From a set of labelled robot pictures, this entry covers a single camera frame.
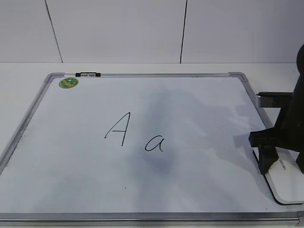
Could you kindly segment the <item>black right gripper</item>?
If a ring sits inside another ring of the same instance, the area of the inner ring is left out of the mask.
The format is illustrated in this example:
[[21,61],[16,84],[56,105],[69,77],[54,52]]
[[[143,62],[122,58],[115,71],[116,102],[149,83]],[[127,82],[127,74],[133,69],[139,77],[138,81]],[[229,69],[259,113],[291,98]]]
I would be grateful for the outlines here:
[[276,147],[299,149],[296,163],[304,173],[304,47],[298,51],[296,65],[299,78],[289,105],[280,108],[274,127],[249,135],[250,145],[258,146],[258,167],[262,175],[279,159]]

